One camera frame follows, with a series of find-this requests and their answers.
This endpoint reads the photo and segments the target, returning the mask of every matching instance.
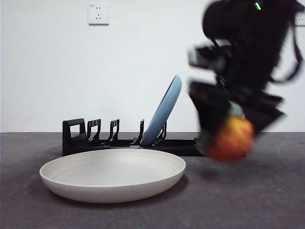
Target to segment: green indicator light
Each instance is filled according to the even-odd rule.
[[[258,2],[254,3],[255,7],[258,9],[258,10],[261,10],[261,6],[258,4]]]

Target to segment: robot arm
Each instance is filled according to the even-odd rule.
[[[213,45],[188,51],[190,66],[216,74],[216,85],[192,82],[190,97],[199,114],[201,138],[206,147],[221,129],[232,103],[238,104],[254,126],[255,135],[279,118],[279,96],[264,92],[289,26],[295,29],[295,14],[304,11],[296,0],[220,0],[212,3],[203,17],[203,32]],[[229,45],[219,45],[226,40]],[[297,64],[282,82],[292,79],[302,62],[295,41]]]

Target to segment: apple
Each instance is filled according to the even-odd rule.
[[[216,161],[235,161],[247,155],[253,141],[253,124],[243,117],[228,115],[205,155]]]

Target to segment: white wall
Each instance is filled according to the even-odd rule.
[[[108,0],[109,26],[88,26],[89,0],[1,2],[1,131],[60,132],[63,120],[101,118],[102,131],[120,118],[121,131],[148,125],[175,74],[183,90],[168,120],[169,132],[198,131],[187,94],[186,50],[207,42],[201,30],[203,0]],[[305,50],[305,28],[298,29]],[[285,49],[280,76],[289,69]],[[286,98],[288,117],[270,131],[305,131],[305,77],[270,90]]]

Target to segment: white bowl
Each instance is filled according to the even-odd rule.
[[[54,193],[91,203],[118,203],[157,195],[182,177],[185,161],[148,149],[106,149],[61,157],[40,169]]]

